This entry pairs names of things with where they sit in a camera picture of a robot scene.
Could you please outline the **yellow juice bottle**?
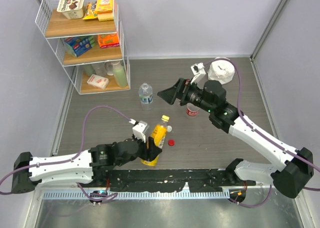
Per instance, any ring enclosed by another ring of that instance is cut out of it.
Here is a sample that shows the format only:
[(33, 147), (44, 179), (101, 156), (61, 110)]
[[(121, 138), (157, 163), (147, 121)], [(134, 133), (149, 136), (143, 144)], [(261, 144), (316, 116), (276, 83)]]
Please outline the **yellow juice bottle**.
[[(158, 123), (152, 134), (151, 137), (154, 139), (154, 143), (156, 147), (162, 149), (164, 145), (164, 141), (167, 135), (167, 129), (168, 129), (168, 122), (169, 122), (170, 117), (163, 115), (161, 118), (160, 123)], [(154, 160), (152, 161), (147, 161), (147, 160), (142, 160), (142, 164), (147, 165), (147, 166), (156, 166), (157, 162), (159, 159), (159, 154), (155, 157)]]

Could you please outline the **red bottle cap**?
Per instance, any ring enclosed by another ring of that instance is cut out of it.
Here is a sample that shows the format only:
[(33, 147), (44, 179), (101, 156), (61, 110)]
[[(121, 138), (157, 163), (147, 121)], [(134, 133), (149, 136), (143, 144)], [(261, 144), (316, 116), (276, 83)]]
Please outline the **red bottle cap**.
[(174, 146), (174, 145), (175, 145), (175, 141), (172, 140), (172, 139), (169, 140), (169, 141), (168, 141), (168, 145), (169, 145), (169, 146)]

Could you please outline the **clear bottle blue white label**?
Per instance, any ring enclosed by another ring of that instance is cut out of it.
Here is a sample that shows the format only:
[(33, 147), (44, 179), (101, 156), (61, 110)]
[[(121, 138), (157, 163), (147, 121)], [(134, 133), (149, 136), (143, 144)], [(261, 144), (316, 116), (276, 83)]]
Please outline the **clear bottle blue white label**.
[(151, 110), (153, 103), (153, 88), (148, 83), (143, 83), (138, 90), (141, 107), (143, 110)]

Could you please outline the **clear bottle red label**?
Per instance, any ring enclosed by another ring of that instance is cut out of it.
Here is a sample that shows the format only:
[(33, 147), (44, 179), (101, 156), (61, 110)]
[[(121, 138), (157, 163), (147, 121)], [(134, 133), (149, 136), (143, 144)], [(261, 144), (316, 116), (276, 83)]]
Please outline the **clear bottle red label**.
[(186, 105), (186, 115), (188, 117), (191, 117), (191, 118), (196, 117), (199, 113), (199, 110), (200, 110), (200, 108), (193, 105), (192, 103), (188, 103)]

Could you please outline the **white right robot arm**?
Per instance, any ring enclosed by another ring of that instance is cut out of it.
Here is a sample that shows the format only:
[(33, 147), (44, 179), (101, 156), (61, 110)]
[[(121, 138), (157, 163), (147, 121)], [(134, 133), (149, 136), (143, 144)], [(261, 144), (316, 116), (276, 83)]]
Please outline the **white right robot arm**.
[(220, 82), (207, 81), (200, 89), (196, 83), (180, 78), (157, 95), (170, 105), (179, 100), (182, 106), (191, 103), (208, 112), (213, 126), (242, 140), (269, 161), (260, 164), (235, 159), (225, 176), (229, 184), (238, 185), (243, 180), (261, 182), (273, 185), (286, 197), (295, 198), (312, 178), (312, 152), (305, 147), (296, 149), (287, 145), (255, 125), (227, 102), (226, 90)]

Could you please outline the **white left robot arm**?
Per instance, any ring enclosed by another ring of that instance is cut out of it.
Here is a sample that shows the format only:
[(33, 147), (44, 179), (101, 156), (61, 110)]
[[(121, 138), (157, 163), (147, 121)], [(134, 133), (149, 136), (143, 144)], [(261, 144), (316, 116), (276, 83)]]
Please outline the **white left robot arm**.
[(122, 142), (100, 144), (80, 154), (53, 157), (33, 157), (21, 153), (14, 162), (13, 194), (34, 191), (37, 186), (80, 183), (101, 187), (107, 181), (107, 171), (137, 158), (153, 161), (162, 152), (163, 139), (129, 138)]

